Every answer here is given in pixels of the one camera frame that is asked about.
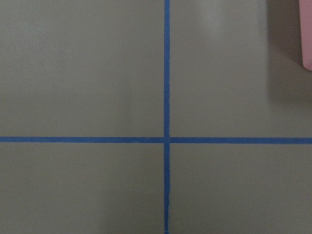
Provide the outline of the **pink plastic box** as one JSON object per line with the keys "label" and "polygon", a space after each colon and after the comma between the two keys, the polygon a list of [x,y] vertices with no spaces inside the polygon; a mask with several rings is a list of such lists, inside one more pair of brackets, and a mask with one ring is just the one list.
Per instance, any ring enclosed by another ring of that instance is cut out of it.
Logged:
{"label": "pink plastic box", "polygon": [[312,0],[299,0],[303,67],[312,70]]}

